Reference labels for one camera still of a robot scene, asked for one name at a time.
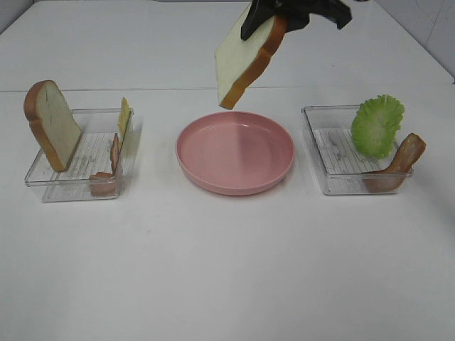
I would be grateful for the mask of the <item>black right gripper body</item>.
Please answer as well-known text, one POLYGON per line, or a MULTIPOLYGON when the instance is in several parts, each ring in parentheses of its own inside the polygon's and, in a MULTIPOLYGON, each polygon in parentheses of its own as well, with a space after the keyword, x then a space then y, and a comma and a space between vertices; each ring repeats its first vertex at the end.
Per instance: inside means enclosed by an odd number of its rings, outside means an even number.
POLYGON ((275 13, 287 18, 287 32, 305 28, 311 14, 327 18, 338 30, 352 20, 350 7, 339 0, 282 0, 274 1, 273 7, 275 13))

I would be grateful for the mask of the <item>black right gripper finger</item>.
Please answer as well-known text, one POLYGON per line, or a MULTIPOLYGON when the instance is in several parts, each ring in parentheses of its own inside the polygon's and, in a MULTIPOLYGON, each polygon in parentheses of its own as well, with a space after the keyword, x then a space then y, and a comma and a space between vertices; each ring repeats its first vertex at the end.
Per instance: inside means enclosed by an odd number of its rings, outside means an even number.
POLYGON ((250 9, 248 10, 246 18, 241 26, 241 39, 248 40, 250 36, 270 18, 274 18, 278 27, 281 27, 282 17, 278 14, 278 9, 281 5, 281 1, 252 1, 250 9))

